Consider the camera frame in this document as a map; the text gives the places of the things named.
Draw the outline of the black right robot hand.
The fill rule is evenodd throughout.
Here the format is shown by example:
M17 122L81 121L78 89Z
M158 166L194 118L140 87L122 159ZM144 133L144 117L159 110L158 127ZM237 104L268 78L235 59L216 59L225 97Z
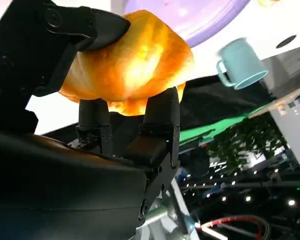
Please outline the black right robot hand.
M79 138L34 132L31 96L57 92L76 53L105 47L124 18L49 0L14 0L0 19L0 240L129 240L178 168L177 89L151 97L139 136L112 155L106 102L79 104Z

